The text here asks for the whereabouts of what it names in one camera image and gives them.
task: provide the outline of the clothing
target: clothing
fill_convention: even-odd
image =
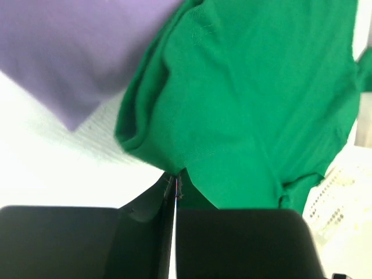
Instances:
[[[123,90],[181,0],[0,0],[0,71],[75,130]]]
[[[171,174],[187,169],[217,208],[302,213],[368,84],[371,65],[352,57],[356,8],[186,0],[124,96],[118,142]]]

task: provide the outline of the laundry basket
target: laundry basket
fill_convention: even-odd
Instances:
[[[308,223],[327,278],[372,278],[372,149],[349,146],[310,192]]]

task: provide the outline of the purple cloth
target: purple cloth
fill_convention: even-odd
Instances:
[[[0,71],[75,130],[123,90],[182,0],[0,0]]]

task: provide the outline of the green shirt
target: green shirt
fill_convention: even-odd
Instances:
[[[357,0],[186,0],[119,112],[123,149],[187,169],[217,208],[302,212],[372,89],[352,57]]]

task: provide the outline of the green t-shirt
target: green t-shirt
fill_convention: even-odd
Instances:
[[[187,169],[217,208],[301,213],[372,87],[370,51],[352,57],[356,8],[186,0],[125,94],[118,142],[171,174]]]

